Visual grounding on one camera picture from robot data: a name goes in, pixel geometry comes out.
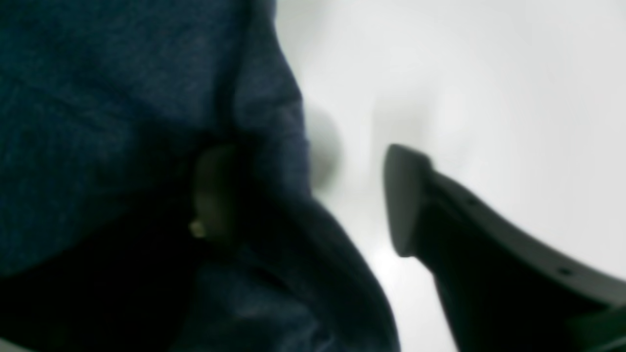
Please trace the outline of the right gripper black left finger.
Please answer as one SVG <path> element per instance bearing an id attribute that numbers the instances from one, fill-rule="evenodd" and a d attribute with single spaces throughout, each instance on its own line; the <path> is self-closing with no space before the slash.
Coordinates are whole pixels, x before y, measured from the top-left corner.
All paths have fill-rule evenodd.
<path id="1" fill-rule="evenodd" d="M 224 144 L 204 150 L 194 167 L 195 217 L 189 230 L 195 239 L 238 245 L 238 150 Z"/>

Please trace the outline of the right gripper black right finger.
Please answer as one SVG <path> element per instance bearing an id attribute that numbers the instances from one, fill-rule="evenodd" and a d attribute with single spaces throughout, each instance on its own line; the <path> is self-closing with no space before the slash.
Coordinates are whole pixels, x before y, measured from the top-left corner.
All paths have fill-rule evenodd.
<path id="1" fill-rule="evenodd" d="M 626 284 L 532 238 L 399 144 L 384 158 L 391 241 L 432 274 L 460 352 L 623 352 Z"/>

